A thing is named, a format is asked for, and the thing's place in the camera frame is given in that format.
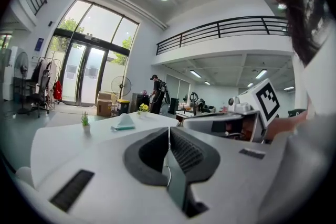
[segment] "blue sign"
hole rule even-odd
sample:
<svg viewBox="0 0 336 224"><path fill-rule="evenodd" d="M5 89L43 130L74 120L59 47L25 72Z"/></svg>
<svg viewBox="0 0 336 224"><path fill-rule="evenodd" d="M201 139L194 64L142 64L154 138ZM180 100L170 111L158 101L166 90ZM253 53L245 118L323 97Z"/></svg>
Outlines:
<svg viewBox="0 0 336 224"><path fill-rule="evenodd" d="M40 51L42 47L42 43L44 41L44 38L39 38L37 40L36 46L35 46L35 51Z"/></svg>

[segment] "doorway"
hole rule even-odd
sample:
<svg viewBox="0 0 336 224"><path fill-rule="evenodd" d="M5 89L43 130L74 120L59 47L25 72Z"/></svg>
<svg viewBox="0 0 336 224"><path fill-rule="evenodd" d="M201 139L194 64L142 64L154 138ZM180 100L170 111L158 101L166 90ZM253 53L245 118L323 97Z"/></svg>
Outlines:
<svg viewBox="0 0 336 224"><path fill-rule="evenodd" d="M82 41L72 41L64 64L62 102L93 106L101 87L109 50Z"/></svg>

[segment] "black chair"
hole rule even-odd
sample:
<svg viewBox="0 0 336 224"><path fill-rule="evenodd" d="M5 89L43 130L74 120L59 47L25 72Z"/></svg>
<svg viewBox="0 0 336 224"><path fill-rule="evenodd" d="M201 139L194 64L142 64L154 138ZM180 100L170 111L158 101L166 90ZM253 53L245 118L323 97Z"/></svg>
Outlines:
<svg viewBox="0 0 336 224"><path fill-rule="evenodd" d="M47 102L46 102L46 89L49 84L50 77L46 74L41 77L41 83L38 89L38 93L34 93L30 96L34 104L36 106L32 107L31 111L37 110L38 117L40 117L40 110L47 111L47 114L49 114L49 109L47 108Z"/></svg>

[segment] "red bag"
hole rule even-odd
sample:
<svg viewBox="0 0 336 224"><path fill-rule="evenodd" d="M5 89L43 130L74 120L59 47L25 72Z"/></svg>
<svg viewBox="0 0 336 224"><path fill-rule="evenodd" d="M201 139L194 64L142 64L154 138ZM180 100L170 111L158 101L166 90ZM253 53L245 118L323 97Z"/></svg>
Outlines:
<svg viewBox="0 0 336 224"><path fill-rule="evenodd" d="M54 98L55 98L55 100L61 100L62 99L62 85L59 82L59 80L56 81L56 84L55 84Z"/></svg>

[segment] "tree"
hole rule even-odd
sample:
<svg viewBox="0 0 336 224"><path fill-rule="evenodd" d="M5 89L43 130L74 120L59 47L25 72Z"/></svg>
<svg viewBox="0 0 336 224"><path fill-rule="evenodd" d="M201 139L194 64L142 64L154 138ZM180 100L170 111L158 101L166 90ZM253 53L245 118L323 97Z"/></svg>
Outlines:
<svg viewBox="0 0 336 224"><path fill-rule="evenodd" d="M132 37L129 37L128 39L125 39L122 43L121 46L125 49L130 49L132 44ZM112 60L112 62L117 63L121 66L124 66L126 64L126 59L127 56L122 55L122 54L115 54L116 58Z"/></svg>
<svg viewBox="0 0 336 224"><path fill-rule="evenodd" d="M77 22L73 18L63 20L58 28L75 31ZM84 27L78 27L77 32L83 33ZM50 50L65 52L69 45L69 40L67 38L53 37L51 40Z"/></svg>

